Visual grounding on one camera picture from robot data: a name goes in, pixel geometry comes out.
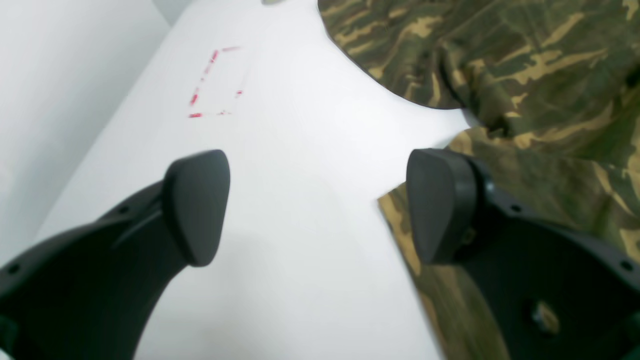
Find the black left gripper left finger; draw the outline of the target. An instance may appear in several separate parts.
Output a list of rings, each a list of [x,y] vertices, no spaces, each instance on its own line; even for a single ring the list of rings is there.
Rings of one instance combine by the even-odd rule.
[[[174,161],[162,181],[1,269],[1,350],[13,360],[132,360],[183,269],[205,267],[230,191],[224,151]]]

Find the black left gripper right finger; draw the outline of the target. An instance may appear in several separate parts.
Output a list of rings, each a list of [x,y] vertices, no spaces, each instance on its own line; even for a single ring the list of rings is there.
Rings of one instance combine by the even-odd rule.
[[[639,358],[639,265],[628,255],[541,219],[462,153],[413,150],[406,191],[418,259],[466,271],[513,360]]]

